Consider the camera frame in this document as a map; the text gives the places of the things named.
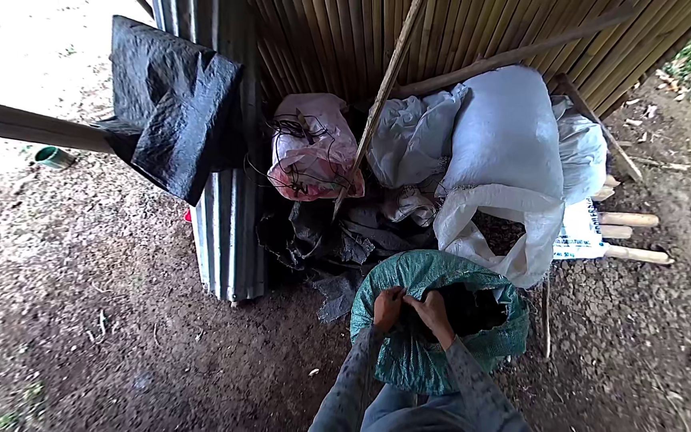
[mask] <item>bamboo wall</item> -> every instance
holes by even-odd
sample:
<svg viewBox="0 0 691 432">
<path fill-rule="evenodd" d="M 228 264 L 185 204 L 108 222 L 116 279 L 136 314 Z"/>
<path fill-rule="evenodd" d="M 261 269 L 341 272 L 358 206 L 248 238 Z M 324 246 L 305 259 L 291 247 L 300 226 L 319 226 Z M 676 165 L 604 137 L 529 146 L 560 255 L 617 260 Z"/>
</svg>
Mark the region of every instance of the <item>bamboo wall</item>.
<svg viewBox="0 0 691 432">
<path fill-rule="evenodd" d="M 260 20 L 263 89 L 374 97 L 411 0 L 249 0 Z M 397 82 L 444 74 L 588 22 L 622 0 L 426 0 Z M 605 112 L 691 29 L 691 0 L 633 0 L 636 13 L 593 37 L 523 62 L 567 73 Z"/>
</svg>

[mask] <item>pink plastic bag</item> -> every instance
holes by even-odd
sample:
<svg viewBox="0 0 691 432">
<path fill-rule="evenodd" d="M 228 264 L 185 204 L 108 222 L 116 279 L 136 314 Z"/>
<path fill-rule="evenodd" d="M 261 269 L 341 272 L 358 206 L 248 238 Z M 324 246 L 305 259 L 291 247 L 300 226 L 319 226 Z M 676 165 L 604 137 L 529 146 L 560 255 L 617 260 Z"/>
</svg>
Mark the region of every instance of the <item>pink plastic bag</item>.
<svg viewBox="0 0 691 432">
<path fill-rule="evenodd" d="M 361 170 L 356 171 L 351 184 L 347 178 L 358 143 L 340 113 L 345 107 L 345 102 L 329 93 L 290 94 L 279 104 L 274 115 L 273 163 L 268 177 L 285 198 L 337 198 L 343 187 L 349 188 L 351 198 L 364 196 Z M 298 130 L 298 112 L 306 123 L 307 136 Z"/>
</svg>

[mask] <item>green cup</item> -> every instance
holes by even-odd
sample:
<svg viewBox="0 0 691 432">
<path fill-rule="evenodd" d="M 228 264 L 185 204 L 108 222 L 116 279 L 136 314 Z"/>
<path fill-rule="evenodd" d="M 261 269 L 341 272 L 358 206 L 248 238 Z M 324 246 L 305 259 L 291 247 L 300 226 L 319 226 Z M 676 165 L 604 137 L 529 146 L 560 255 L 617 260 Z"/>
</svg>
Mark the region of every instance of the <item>green cup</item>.
<svg viewBox="0 0 691 432">
<path fill-rule="evenodd" d="M 76 156 L 49 145 L 36 152 L 34 160 L 50 168 L 62 170 L 70 167 L 76 161 Z"/>
</svg>

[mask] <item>hand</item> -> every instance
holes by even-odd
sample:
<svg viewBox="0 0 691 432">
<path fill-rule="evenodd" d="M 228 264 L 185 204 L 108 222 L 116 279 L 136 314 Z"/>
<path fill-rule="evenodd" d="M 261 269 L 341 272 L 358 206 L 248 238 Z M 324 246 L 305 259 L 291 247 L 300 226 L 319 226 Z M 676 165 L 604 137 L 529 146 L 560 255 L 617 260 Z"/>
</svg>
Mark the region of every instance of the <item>hand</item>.
<svg viewBox="0 0 691 432">
<path fill-rule="evenodd" d="M 375 320 L 373 321 L 380 330 L 388 333 L 398 319 L 401 310 L 401 297 L 407 292 L 402 287 L 394 287 L 384 290 L 375 299 Z"/>
<path fill-rule="evenodd" d="M 438 291 L 432 290 L 425 297 L 425 302 L 417 301 L 412 296 L 404 296 L 404 302 L 417 310 L 420 319 L 431 329 L 439 340 L 441 347 L 447 350 L 455 342 L 455 331 L 447 319 L 447 310 L 444 307 L 444 298 Z"/>
</svg>

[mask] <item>black plastic sheet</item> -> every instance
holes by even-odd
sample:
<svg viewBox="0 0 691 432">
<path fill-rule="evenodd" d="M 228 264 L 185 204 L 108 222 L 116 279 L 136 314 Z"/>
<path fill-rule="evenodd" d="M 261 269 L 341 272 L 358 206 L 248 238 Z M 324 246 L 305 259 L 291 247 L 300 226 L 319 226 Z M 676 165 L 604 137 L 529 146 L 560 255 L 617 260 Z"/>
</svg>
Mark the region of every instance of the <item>black plastic sheet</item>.
<svg viewBox="0 0 691 432">
<path fill-rule="evenodd" d="M 146 24 L 114 16 L 110 60 L 117 156 L 196 205 L 210 172 L 243 166 L 242 65 Z"/>
</svg>

